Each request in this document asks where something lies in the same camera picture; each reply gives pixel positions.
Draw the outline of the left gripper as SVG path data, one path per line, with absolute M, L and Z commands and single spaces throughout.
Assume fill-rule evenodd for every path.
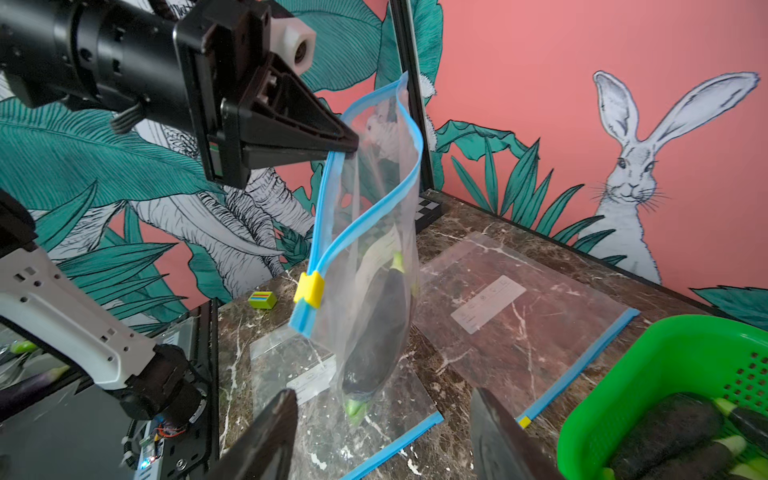
M 1 5 L 1 71 L 25 106 L 102 110 L 120 137 L 145 120 L 175 128 L 208 181 L 237 188 L 254 169 L 357 150 L 302 81 L 315 41 L 274 1 L 198 1 L 182 17 L 164 1 Z

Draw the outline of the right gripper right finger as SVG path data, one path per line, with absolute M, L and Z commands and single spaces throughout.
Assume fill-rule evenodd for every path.
M 470 435 L 478 479 L 563 479 L 488 389 L 475 388 L 472 392 Z

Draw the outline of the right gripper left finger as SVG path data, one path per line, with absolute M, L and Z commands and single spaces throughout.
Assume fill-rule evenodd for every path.
M 297 424 L 296 392 L 283 389 L 219 459 L 205 479 L 288 479 Z

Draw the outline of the dark purple eggplant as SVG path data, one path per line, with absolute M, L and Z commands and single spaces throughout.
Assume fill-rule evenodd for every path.
M 344 363 L 341 392 L 345 414 L 353 426 L 362 422 L 402 355 L 412 306 L 406 273 L 403 253 L 397 251 L 384 271 L 381 291 L 374 295 L 368 323 Z

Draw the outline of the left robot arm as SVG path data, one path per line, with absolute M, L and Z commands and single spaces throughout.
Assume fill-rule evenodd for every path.
M 352 153 L 358 138 L 302 81 L 315 34 L 273 1 L 199 1 L 182 18 L 155 1 L 5 1 L 1 70 L 27 107 L 111 113 L 123 135 L 149 119 L 194 136 L 210 182 Z M 1 196 L 1 320 L 80 367 L 124 411 L 176 425 L 204 409 L 181 349 L 131 330 L 76 287 Z

